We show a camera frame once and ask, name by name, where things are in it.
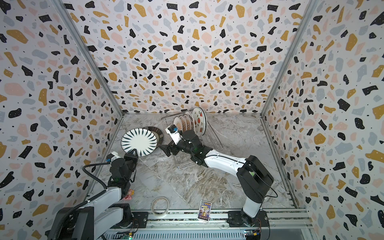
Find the black white striped plate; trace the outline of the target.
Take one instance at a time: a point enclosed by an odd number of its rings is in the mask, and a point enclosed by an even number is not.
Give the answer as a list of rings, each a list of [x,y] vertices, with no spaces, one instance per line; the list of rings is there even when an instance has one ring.
[[[125,153],[137,151],[139,157],[151,154],[157,146],[158,140],[154,133],[147,129],[136,128],[126,132],[121,139],[121,147]]]

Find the brown rimmed cream plate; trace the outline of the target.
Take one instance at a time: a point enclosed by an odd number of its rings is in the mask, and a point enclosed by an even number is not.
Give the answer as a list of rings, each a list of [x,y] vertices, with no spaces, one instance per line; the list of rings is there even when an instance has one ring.
[[[155,135],[155,137],[157,139],[156,148],[158,148],[159,145],[161,145],[163,140],[164,140],[163,132],[159,128],[156,128],[156,127],[144,127],[144,129],[151,131]]]

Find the watermelon pattern plate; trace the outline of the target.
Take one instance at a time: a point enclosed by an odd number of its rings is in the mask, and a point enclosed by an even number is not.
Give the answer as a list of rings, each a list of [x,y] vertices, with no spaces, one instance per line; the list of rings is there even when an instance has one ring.
[[[202,108],[196,107],[193,109],[192,115],[194,119],[195,133],[197,136],[201,137],[207,131],[208,123],[206,113]]]

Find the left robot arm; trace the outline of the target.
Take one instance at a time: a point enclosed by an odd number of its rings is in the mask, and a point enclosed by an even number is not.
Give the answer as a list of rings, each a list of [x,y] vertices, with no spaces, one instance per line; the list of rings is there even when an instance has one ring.
[[[125,198],[136,177],[139,154],[136,149],[122,158],[116,153],[107,156],[104,165],[112,174],[108,183],[88,171],[95,165],[83,166],[82,170],[103,187],[98,194],[74,207],[62,208],[56,214],[51,230],[46,231],[49,240],[96,240],[111,227],[119,224],[136,227],[129,204],[119,201]]]

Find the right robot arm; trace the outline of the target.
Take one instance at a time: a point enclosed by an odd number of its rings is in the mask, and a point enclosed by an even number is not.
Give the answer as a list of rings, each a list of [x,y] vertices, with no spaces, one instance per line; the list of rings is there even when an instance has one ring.
[[[168,127],[166,133],[172,141],[168,145],[160,145],[160,149],[168,157],[183,152],[190,155],[191,161],[199,166],[218,169],[237,177],[247,197],[242,207],[242,217],[252,220],[257,216],[274,183],[273,176],[257,157],[225,155],[203,145],[192,130],[182,132],[175,125]]]

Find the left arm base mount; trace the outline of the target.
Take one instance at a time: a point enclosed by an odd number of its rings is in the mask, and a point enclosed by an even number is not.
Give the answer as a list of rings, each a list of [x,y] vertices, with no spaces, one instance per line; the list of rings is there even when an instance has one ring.
[[[132,212],[129,206],[123,208],[123,219],[117,224],[121,229],[145,229],[147,227],[148,212]]]

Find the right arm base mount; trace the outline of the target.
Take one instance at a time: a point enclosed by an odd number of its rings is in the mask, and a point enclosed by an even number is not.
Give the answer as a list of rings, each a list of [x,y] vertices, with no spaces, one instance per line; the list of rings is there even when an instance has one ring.
[[[264,210],[259,210],[257,215],[253,218],[245,214],[243,210],[229,211],[227,223],[230,225],[230,227],[239,227],[239,228],[240,227],[256,228],[256,227],[269,226],[268,216]]]

